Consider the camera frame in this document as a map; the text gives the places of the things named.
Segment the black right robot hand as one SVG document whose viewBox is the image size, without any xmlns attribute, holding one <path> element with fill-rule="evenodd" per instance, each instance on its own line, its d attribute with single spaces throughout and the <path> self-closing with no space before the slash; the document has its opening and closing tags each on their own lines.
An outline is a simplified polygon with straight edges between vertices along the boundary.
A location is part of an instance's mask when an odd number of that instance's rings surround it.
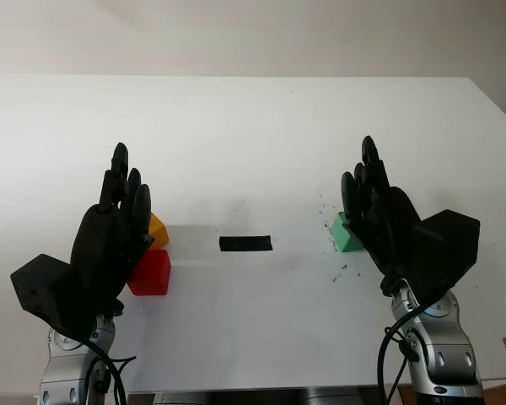
<svg viewBox="0 0 506 405">
<path fill-rule="evenodd" d="M 411 261 L 411 233 L 420 221 L 407 194 L 389 183 L 374 140 L 362 142 L 362 160 L 341 179 L 344 228 L 365 249 L 383 274 L 385 296 L 406 277 Z"/>
</svg>

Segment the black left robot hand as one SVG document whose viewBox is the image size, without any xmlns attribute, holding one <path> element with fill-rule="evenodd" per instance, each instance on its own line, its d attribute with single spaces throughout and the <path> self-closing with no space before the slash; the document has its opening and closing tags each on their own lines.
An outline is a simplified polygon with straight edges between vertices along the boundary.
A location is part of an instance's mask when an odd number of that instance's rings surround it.
<svg viewBox="0 0 506 405">
<path fill-rule="evenodd" d="M 138 169 L 128 167 L 127 147 L 118 143 L 100 199 L 83 216 L 71 254 L 95 313 L 114 310 L 132 270 L 153 243 L 150 219 L 149 187 Z"/>
</svg>

